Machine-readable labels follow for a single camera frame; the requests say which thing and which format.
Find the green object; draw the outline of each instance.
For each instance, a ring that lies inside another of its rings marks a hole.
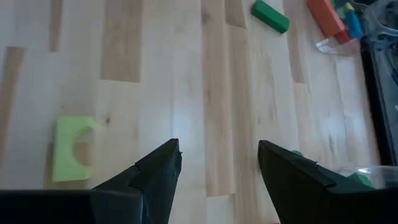
[[[343,6],[343,11],[344,11],[344,14],[347,14],[347,13],[349,13],[350,11],[355,11],[355,9],[354,9],[354,7],[353,7],[349,2],[347,2],[347,3],[344,4],[344,6]]]
[[[334,9],[336,9],[336,2],[335,0],[330,0],[331,5],[333,6]]]
[[[356,180],[359,183],[367,185],[368,187],[373,187],[371,181],[366,176],[364,176],[362,174],[354,173],[352,175],[349,175],[348,178],[350,178],[351,180]]]
[[[53,156],[52,180],[86,180],[89,170],[78,163],[73,155],[76,139],[94,128],[94,120],[89,116],[62,116],[57,120],[57,137]]]
[[[339,17],[340,19],[346,19],[346,14],[344,13],[344,10],[343,10],[342,7],[339,8],[339,9],[337,9],[336,12],[337,12],[338,17]]]
[[[281,34],[289,29],[289,19],[261,0],[254,3],[251,14]]]
[[[293,152],[294,154],[296,154],[296,155],[299,155],[299,156],[304,157],[304,155],[303,155],[301,152],[297,151],[297,150],[293,150],[292,152]]]

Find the clear plastic container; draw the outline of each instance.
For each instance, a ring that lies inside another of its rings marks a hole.
[[[387,45],[397,41],[398,0],[378,0],[370,5],[360,4],[353,0],[338,2],[336,11],[341,11],[342,6],[347,2],[354,7],[363,35],[342,44],[335,36],[326,39],[320,29],[314,29],[313,38],[319,51],[326,54],[354,55],[360,53],[361,38],[365,41],[382,42]]]
[[[360,174],[366,177],[371,187],[375,189],[389,189],[398,187],[398,167],[373,166],[373,167],[343,167],[337,173],[349,177]]]

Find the green foam block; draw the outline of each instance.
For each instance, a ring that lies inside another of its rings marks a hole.
[[[89,116],[62,116],[57,120],[57,137],[53,156],[52,180],[86,180],[89,170],[81,165],[73,155],[76,139],[94,128],[94,120]]]
[[[359,183],[362,183],[364,185],[367,185],[368,187],[373,187],[371,181],[362,174],[354,173],[352,175],[349,175],[348,178],[350,178],[351,180],[358,181]]]
[[[292,152],[293,152],[294,154],[296,154],[296,155],[299,155],[299,156],[304,157],[304,155],[303,155],[301,152],[297,151],[297,150],[293,150]]]
[[[333,8],[336,9],[336,1],[335,0],[330,0],[330,3],[333,6]]]
[[[289,19],[261,0],[254,3],[251,14],[281,34],[289,29]]]
[[[344,9],[342,7],[337,9],[336,12],[340,19],[346,19],[346,14],[344,13]]]

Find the lime green foam piece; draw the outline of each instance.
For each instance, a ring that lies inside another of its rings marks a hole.
[[[89,116],[62,116],[57,120],[57,137],[53,156],[52,180],[86,180],[89,170],[73,155],[76,139],[94,129],[94,119]]]
[[[251,14],[281,34],[289,29],[290,20],[261,0],[254,3]]]
[[[367,185],[368,187],[373,187],[373,184],[365,175],[354,173],[352,175],[349,175],[348,178],[350,178],[351,180],[358,181],[359,183],[362,183],[364,185]]]
[[[354,7],[349,3],[349,2],[347,2],[346,4],[344,4],[344,6],[343,6],[343,11],[344,11],[344,13],[345,14],[347,14],[347,13],[349,13],[350,11],[355,11],[355,9],[354,9]]]

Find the orange block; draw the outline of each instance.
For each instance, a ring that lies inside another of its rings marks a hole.
[[[338,17],[330,0],[308,0],[307,6],[312,15],[318,21],[318,24],[326,38],[345,30],[343,21]]]
[[[349,36],[348,30],[344,29],[343,31],[339,32],[338,34],[335,35],[335,38],[340,44],[345,44],[348,41],[351,40],[351,37]]]

